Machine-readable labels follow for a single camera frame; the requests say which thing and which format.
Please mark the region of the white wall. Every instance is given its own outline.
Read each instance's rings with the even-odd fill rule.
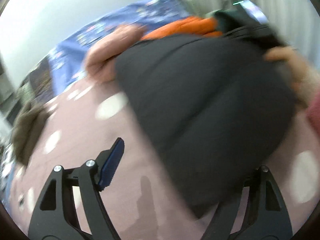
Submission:
[[[59,41],[137,0],[10,0],[0,16],[0,53],[14,88]]]

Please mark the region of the pink polka dot bedsheet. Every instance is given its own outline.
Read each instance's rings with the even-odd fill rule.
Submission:
[[[121,239],[201,238],[215,209],[200,220],[192,216],[116,82],[95,84],[83,78],[49,101],[46,108],[51,116],[28,167],[16,166],[10,191],[12,218],[25,234],[54,166],[81,166],[121,137],[124,156],[111,185],[101,192]],[[296,115],[285,140],[266,165],[280,187],[295,233],[320,199],[320,144],[303,112]],[[73,192],[81,229],[90,233],[80,190],[74,187]],[[244,190],[233,232],[241,228],[247,197]]]

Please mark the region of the finger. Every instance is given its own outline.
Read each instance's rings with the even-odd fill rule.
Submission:
[[[275,47],[264,55],[267,61],[289,60],[293,54],[292,47]]]

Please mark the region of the folded clothing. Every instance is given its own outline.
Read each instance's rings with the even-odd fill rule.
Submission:
[[[177,33],[218,37],[222,33],[215,31],[216,26],[217,21],[214,18],[187,17],[169,23],[143,37],[146,28],[138,25],[120,25],[113,33],[91,47],[84,59],[84,66],[88,75],[95,81],[109,82],[114,80],[116,76],[116,56],[140,39],[160,39]]]
[[[20,110],[13,128],[12,143],[17,162],[27,166],[49,114],[43,105],[26,103]]]
[[[296,98],[257,46],[172,35],[118,56],[117,80],[175,187],[201,217],[282,141]]]

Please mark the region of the phone screen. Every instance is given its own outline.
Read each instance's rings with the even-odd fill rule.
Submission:
[[[250,0],[243,0],[239,3],[247,11],[247,13],[250,15],[251,18],[257,20],[261,24],[265,24],[269,22],[268,18],[264,15],[261,9]]]

